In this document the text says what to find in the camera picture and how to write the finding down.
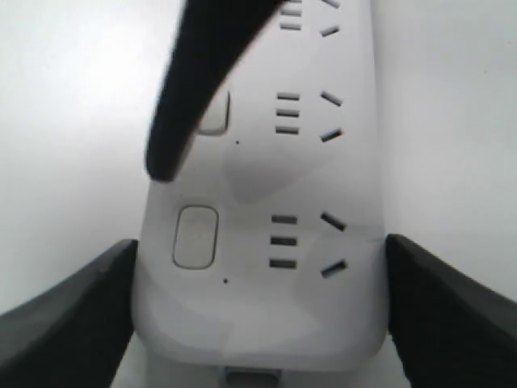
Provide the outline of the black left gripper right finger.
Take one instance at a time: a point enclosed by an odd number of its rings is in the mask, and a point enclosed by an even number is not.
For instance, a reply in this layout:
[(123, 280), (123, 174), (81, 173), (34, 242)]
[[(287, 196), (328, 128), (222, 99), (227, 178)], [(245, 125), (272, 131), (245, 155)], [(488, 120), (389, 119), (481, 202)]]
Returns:
[(400, 234), (385, 240), (389, 333), (412, 387), (514, 387), (516, 304)]

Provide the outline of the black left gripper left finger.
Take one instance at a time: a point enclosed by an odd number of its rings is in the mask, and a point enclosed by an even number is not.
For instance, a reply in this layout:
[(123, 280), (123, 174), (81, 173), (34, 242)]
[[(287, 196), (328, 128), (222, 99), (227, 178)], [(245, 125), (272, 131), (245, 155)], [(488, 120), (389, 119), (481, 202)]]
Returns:
[(138, 242), (125, 239), (1, 315), (3, 387), (109, 387), (134, 332)]

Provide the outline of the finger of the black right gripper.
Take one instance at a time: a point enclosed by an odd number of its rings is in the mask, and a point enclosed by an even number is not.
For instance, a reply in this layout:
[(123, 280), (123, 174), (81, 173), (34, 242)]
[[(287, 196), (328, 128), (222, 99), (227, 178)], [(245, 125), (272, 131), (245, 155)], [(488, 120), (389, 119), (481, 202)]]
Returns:
[(280, 1), (184, 3), (149, 127), (145, 169), (151, 180), (174, 180), (218, 88), (281, 5)]

